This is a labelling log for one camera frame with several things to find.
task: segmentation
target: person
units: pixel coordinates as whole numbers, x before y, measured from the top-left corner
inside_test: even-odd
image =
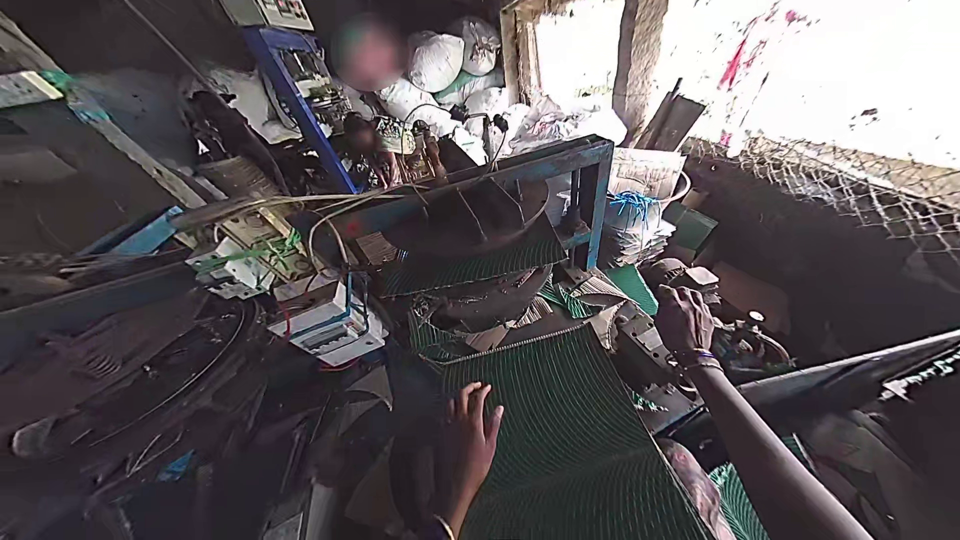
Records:
[[[783,445],[724,375],[709,352],[713,317],[698,291],[658,289],[655,324],[663,345],[697,387],[760,522],[772,540],[871,540],[866,529]],[[448,440],[456,461],[452,491],[421,540],[457,538],[496,452],[502,406],[484,418],[489,384],[472,382],[448,404]]]

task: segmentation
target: hand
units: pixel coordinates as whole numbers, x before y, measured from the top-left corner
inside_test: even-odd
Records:
[[[705,349],[713,337],[713,316],[700,292],[686,287],[661,285],[657,289],[660,308],[654,324],[663,345],[673,353]]]
[[[447,404],[445,442],[451,460],[451,484],[440,516],[453,529],[454,536],[459,536],[467,509],[487,477],[496,453],[496,435],[503,419],[503,405],[494,409],[493,415],[485,421],[484,402],[492,390],[489,384],[471,382]]]

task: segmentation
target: pile of sacks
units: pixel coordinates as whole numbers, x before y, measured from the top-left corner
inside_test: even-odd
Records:
[[[438,137],[453,135],[458,142],[471,141],[474,144],[470,146],[482,148],[482,121],[464,126],[447,111],[454,105],[470,107],[468,98],[487,89],[495,89],[496,95],[474,100],[477,109],[469,108],[470,112],[493,116],[507,108],[503,70],[495,69],[500,51],[495,28],[480,18],[464,17],[453,23],[447,34],[417,32],[408,38],[408,44],[406,77],[376,92],[387,112],[409,123],[423,120]]]
[[[470,113],[501,114],[510,129],[505,135],[493,127],[490,132],[499,158],[583,135],[600,135],[615,144],[626,137],[626,126],[611,109],[561,107],[545,96],[533,107],[511,106],[503,69],[496,67],[501,43],[495,28],[477,17],[464,17],[447,31],[411,35],[406,77],[376,92],[396,118],[410,123],[423,120],[437,137],[453,135],[466,149],[465,144],[483,147],[483,120],[471,119],[464,126],[447,111],[463,105]],[[486,162],[485,155],[480,155],[474,157],[478,164],[482,164],[479,158]]]

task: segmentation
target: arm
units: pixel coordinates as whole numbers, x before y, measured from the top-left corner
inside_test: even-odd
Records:
[[[770,538],[870,540],[866,529],[787,450],[723,370],[696,353],[709,350],[713,333],[713,320],[700,293],[662,286],[658,296],[660,337],[703,397]]]

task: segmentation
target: pink stain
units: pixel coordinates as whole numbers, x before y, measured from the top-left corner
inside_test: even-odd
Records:
[[[736,47],[736,52],[733,53],[733,58],[730,60],[730,63],[727,64],[727,69],[723,72],[723,77],[720,78],[720,84],[717,85],[717,89],[720,89],[724,83],[728,83],[727,91],[733,91],[733,81],[736,79],[736,70],[740,68],[740,59],[743,58],[743,47],[747,44],[747,39],[744,37],[743,41],[740,41],[740,44]]]

